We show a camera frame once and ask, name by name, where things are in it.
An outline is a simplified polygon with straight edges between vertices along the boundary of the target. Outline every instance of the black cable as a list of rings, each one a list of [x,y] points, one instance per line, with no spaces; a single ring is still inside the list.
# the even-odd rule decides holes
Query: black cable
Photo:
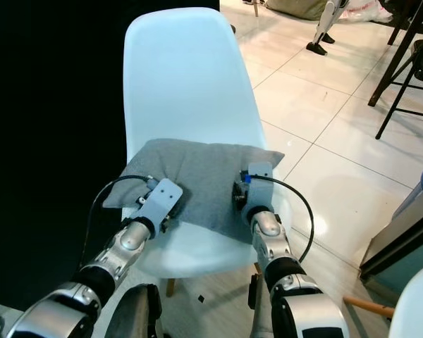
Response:
[[[302,253],[301,257],[299,258],[299,262],[302,262],[305,258],[305,256],[308,254],[310,247],[312,246],[312,242],[313,242],[313,237],[315,235],[315,224],[314,224],[314,218],[313,218],[313,212],[312,212],[312,208],[310,208],[309,202],[307,202],[307,200],[305,199],[305,197],[295,188],[291,187],[290,185],[286,184],[285,182],[276,180],[275,178],[272,177],[266,177],[266,176],[258,176],[258,175],[249,175],[251,178],[255,178],[257,180],[265,180],[265,181],[270,181],[270,182],[274,182],[277,184],[282,185],[283,187],[291,190],[292,192],[294,192],[300,199],[302,202],[304,202],[305,207],[307,208],[307,211],[309,212],[309,217],[310,217],[310,236],[309,236],[309,242],[307,243],[307,246],[305,247],[304,252]]]
[[[142,180],[144,182],[147,182],[150,179],[150,177],[141,176],[141,175],[120,176],[120,177],[116,178],[115,180],[112,180],[111,182],[107,183],[105,185],[105,187],[103,187],[102,190],[100,190],[100,192],[96,195],[94,201],[91,204],[90,212],[87,215],[87,225],[86,225],[85,241],[83,242],[82,254],[81,254],[80,260],[78,261],[78,264],[77,264],[77,270],[79,270],[81,268],[81,264],[82,264],[83,258],[85,257],[87,238],[89,237],[90,229],[91,229],[91,223],[92,223],[92,211],[94,210],[94,208],[95,208],[95,206],[97,204],[97,201],[99,200],[99,198],[102,196],[102,194],[109,187],[113,187],[117,182],[124,181],[124,180],[130,180],[130,179]]]

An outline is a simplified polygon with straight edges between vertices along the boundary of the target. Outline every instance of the white object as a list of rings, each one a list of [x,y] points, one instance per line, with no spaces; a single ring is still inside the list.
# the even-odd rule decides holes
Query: white object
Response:
[[[240,50],[217,11],[177,8],[134,20],[125,35],[123,94],[127,161],[146,141],[162,137],[266,146]],[[277,198],[273,204],[288,229],[288,202]],[[148,241],[137,266],[178,278],[233,270],[256,259],[249,244],[181,223]]]
[[[373,20],[388,23],[393,16],[381,5],[379,0],[350,0],[340,19],[350,22]]]
[[[423,338],[423,269],[406,285],[395,307],[389,338]]]

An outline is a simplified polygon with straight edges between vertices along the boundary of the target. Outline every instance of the chair backrest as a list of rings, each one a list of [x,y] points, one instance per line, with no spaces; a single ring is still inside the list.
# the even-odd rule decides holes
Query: chair backrest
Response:
[[[390,338],[423,338],[423,269],[406,285],[396,304]]]
[[[161,137],[265,147],[243,58],[215,10],[134,20],[125,34],[123,95],[128,161]]]

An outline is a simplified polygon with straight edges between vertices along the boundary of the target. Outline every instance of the gray pillow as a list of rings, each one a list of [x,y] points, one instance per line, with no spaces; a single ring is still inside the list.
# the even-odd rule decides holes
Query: gray pillow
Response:
[[[233,183],[249,163],[268,161],[274,168],[283,156],[254,146],[153,139],[141,148],[121,175],[151,175],[158,180],[167,177],[183,188],[176,220],[250,243],[250,229],[244,226],[232,204]],[[118,182],[103,207],[135,206],[137,198],[148,191],[144,182]]]

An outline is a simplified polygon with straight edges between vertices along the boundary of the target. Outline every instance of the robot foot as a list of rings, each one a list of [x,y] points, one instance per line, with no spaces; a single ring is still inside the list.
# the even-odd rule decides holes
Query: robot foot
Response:
[[[319,44],[314,44],[313,42],[309,42],[305,48],[319,55],[327,55],[327,51],[325,51],[323,47]]]
[[[323,42],[326,42],[327,44],[333,44],[336,40],[332,39],[329,34],[325,34],[322,39]]]

